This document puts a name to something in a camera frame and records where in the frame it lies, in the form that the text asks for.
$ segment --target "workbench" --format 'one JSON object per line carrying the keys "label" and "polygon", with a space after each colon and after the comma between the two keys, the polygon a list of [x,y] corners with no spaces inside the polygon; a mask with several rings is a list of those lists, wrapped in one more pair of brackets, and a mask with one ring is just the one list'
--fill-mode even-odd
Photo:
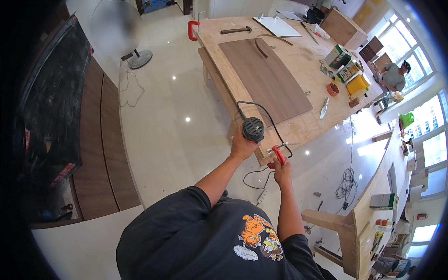
{"label": "workbench", "polygon": [[[269,46],[275,46],[275,49],[273,49],[274,53],[288,68],[303,91],[311,92],[307,97],[313,109],[276,125],[285,142],[304,145],[347,119],[350,115],[374,100],[383,91],[374,82],[373,73],[362,60],[361,56],[358,55],[358,58],[355,58],[362,63],[364,73],[367,77],[372,77],[372,85],[367,93],[368,97],[357,106],[350,108],[347,89],[341,83],[337,84],[340,93],[335,97],[330,96],[326,86],[333,82],[333,80],[319,70],[321,65],[319,60],[324,61],[324,58],[334,48],[336,42],[333,39],[326,40],[314,35],[319,43],[317,45],[299,21],[288,19],[284,21],[302,35],[302,37],[285,38],[293,44],[292,46],[276,38],[260,37],[259,39],[262,38]],[[246,26],[252,28],[251,33],[220,34],[221,30],[244,28]],[[193,33],[202,46],[198,52],[204,62],[204,81],[207,82],[211,78],[215,83],[232,118],[228,136],[233,135],[235,127],[242,122],[236,108],[236,102],[240,100],[251,102],[252,99],[218,44],[252,39],[260,34],[270,34],[270,32],[251,17],[224,17],[202,19],[199,32],[194,30]],[[330,68],[326,64],[325,66],[336,74],[335,69]],[[327,97],[330,98],[330,102],[327,113],[323,120],[321,120],[320,111]],[[262,119],[261,111],[255,105],[244,104],[241,106],[241,109],[246,116],[254,116]],[[274,145],[280,145],[280,140],[273,127],[270,126],[265,129],[264,140],[261,141],[260,148],[255,151],[260,166],[264,166],[272,161],[273,154],[268,154],[267,150],[271,149]],[[286,149],[283,148],[281,151],[284,155],[289,155]]]}
{"label": "workbench", "polygon": [[[366,279],[369,270],[375,263],[372,257],[385,246],[390,238],[390,232],[385,233],[376,252],[370,253],[375,239],[375,221],[377,219],[394,219],[392,210],[374,211],[370,209],[370,199],[374,194],[389,194],[391,189],[399,195],[399,203],[406,202],[409,178],[412,172],[407,170],[407,156],[401,149],[402,140],[400,127],[396,125],[386,145],[383,158],[371,178],[367,187],[358,199],[355,207],[347,216],[324,213],[306,209],[302,212],[302,219],[308,223],[318,225],[338,232],[342,257],[329,252],[321,246],[315,246],[316,252],[342,266],[344,272],[358,279]],[[394,170],[392,185],[389,173]]]}

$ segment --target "standing fan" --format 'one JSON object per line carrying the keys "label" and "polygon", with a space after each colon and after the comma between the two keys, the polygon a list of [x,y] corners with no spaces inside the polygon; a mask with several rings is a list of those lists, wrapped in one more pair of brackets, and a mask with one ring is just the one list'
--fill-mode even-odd
{"label": "standing fan", "polygon": [[152,58],[150,50],[138,52],[142,38],[142,18],[137,9],[124,0],[102,0],[90,22],[93,42],[105,54],[128,60],[129,68],[145,66]]}

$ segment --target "grey t-shirt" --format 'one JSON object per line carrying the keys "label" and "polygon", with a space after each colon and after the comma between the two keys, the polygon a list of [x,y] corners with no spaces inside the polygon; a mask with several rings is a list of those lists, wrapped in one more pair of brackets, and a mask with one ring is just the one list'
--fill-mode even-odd
{"label": "grey t-shirt", "polygon": [[[398,66],[395,63],[386,63],[384,65],[387,72],[383,75],[383,81],[388,85],[395,87],[397,90],[402,91],[406,85],[406,80],[404,76],[398,73]],[[383,93],[387,94],[389,91],[385,86],[381,86]]]}
{"label": "grey t-shirt", "polygon": [[333,6],[333,0],[317,0],[316,2],[316,8],[319,10],[322,10],[322,7],[325,7],[327,9],[331,9]]}

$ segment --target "power strip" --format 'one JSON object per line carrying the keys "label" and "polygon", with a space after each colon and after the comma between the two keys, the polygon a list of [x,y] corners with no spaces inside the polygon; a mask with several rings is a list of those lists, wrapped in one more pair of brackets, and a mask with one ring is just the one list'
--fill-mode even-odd
{"label": "power strip", "polygon": [[268,194],[269,194],[269,190],[265,189],[263,191],[263,193],[260,195],[260,197],[258,198],[257,202],[262,203]]}

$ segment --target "cap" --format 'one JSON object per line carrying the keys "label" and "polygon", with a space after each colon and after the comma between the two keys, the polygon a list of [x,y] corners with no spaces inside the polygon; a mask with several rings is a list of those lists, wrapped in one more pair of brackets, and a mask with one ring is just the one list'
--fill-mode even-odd
{"label": "cap", "polygon": [[411,72],[411,66],[407,61],[403,61],[403,64],[406,66],[406,69],[408,70],[408,73]]}

